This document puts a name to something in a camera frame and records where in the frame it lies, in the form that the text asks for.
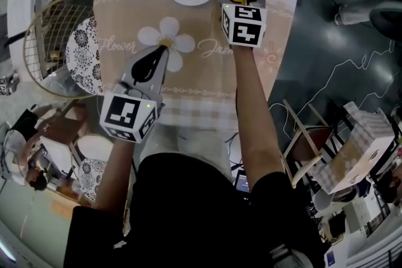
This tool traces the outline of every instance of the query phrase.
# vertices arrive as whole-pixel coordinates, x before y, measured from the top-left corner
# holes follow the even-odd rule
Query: wall
[[[372,255],[382,253],[384,249],[402,241],[402,217],[398,217],[398,209],[394,209],[385,221],[366,239],[355,255],[348,258],[347,265],[354,267]]]
[[[7,182],[0,194],[0,220],[19,238],[26,214],[20,241],[54,268],[63,267],[70,221],[52,211],[52,198],[47,192]]]

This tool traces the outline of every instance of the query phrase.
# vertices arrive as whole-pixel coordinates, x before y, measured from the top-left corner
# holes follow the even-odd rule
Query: black shirt
[[[133,186],[130,224],[124,238],[122,220],[75,207],[64,266],[120,267],[142,260],[193,265],[258,257],[267,266],[269,251],[281,244],[303,252],[314,267],[325,265],[317,227],[284,173],[261,178],[248,204],[209,164],[175,153],[148,156]]]

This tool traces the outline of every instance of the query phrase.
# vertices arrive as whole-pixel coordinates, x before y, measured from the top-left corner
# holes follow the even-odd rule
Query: white daisy print
[[[170,72],[178,72],[183,66],[183,58],[180,53],[190,53],[195,48],[195,41],[188,34],[177,36],[179,23],[174,17],[165,17],[159,23],[159,29],[144,27],[138,31],[138,40],[144,45],[165,45],[169,48],[169,60],[167,69]]]

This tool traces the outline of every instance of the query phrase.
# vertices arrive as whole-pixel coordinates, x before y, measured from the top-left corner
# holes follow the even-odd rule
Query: shoe
[[[339,14],[339,13],[337,13],[337,14],[335,15],[335,17],[334,17],[334,23],[335,23],[337,26],[340,26],[340,25],[343,24],[343,23],[342,23],[342,20],[341,20],[341,18],[340,18],[340,14]]]

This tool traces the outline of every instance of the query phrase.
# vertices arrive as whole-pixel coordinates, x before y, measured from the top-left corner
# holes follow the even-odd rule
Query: cardboard box
[[[328,194],[348,188],[364,179],[394,138],[384,112],[360,111],[349,102],[345,109],[356,120],[350,137],[328,164],[319,164],[310,174]]]

